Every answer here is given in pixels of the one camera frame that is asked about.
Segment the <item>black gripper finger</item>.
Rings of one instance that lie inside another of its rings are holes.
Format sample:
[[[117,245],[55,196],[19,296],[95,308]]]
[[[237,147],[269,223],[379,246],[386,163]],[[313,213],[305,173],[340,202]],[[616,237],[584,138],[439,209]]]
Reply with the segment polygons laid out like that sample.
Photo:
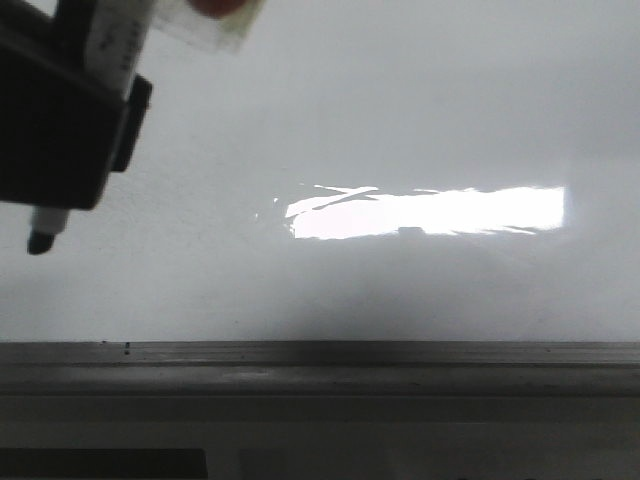
[[[47,16],[1,4],[1,199],[93,209],[125,171],[153,86],[136,73],[130,101],[88,73],[83,53],[99,1],[60,1]]]

